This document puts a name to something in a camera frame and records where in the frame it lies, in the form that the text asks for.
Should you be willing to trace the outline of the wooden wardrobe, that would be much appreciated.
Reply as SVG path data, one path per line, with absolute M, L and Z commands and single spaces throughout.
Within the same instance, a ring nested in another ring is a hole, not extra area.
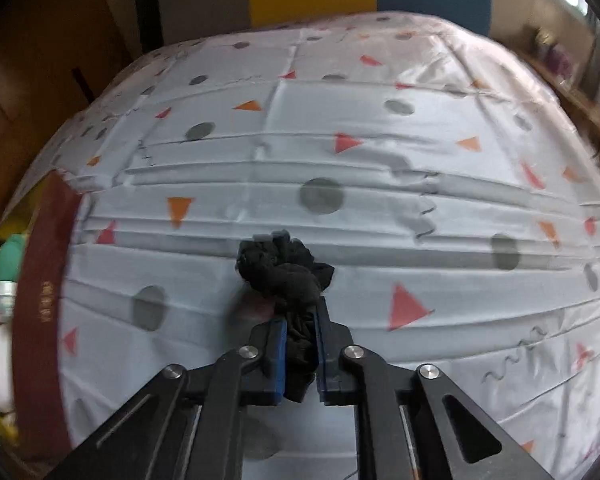
M 130 59 L 106 0 L 0 0 L 0 217 L 40 149 Z

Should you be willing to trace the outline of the gold metal tray box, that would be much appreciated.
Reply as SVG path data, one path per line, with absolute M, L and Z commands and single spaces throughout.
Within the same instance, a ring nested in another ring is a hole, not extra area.
M 12 385 L 18 443 L 27 458 L 71 450 L 59 377 L 60 293 L 82 195 L 56 171 L 43 180 L 24 250 L 12 320 Z

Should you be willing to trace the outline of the green silicone travel bottle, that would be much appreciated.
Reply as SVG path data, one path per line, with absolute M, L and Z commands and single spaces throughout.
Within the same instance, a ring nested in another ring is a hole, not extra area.
M 12 234 L 0 248 L 0 315 L 3 318 L 12 317 L 26 243 L 23 234 Z

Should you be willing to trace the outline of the black scrunchie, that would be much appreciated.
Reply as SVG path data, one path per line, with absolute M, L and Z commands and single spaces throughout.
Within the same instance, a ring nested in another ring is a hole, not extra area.
M 316 260 L 301 240 L 283 230 L 243 240 L 236 270 L 287 323 L 284 397 L 300 403 L 318 367 L 314 310 L 335 268 Z

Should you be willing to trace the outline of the wooden side desk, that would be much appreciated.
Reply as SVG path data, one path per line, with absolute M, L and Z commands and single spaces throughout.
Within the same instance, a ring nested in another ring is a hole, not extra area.
M 586 96 L 573 81 L 577 67 L 553 35 L 539 27 L 532 32 L 531 46 L 518 55 L 554 91 L 560 106 L 592 148 L 592 159 L 600 167 L 600 104 Z

